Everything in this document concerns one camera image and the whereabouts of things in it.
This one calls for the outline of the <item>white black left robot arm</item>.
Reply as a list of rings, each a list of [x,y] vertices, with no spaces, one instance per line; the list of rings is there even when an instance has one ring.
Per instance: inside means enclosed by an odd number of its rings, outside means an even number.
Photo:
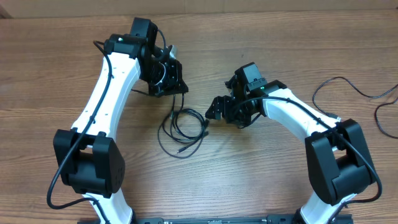
[[[116,145],[119,120],[133,85],[148,84],[154,97],[184,94],[182,65],[174,46],[156,46],[160,29],[149,19],[137,17],[128,34],[113,34],[94,42],[103,54],[98,82],[85,109],[69,130],[57,130],[53,139],[58,170],[47,192],[51,196],[58,179],[82,197],[65,207],[88,201],[99,216],[98,223],[135,223],[134,210],[127,204],[121,186],[125,161]]]

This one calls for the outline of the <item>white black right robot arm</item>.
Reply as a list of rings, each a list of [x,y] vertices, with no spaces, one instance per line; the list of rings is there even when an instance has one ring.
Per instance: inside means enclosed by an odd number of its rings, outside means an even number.
[[[315,111],[282,82],[267,82],[254,62],[238,68],[225,85],[230,94],[214,98],[206,118],[246,128],[259,116],[268,117],[305,145],[313,193],[295,214],[269,215],[267,222],[352,223],[341,210],[357,203],[355,196],[368,186],[381,183],[360,125]]]

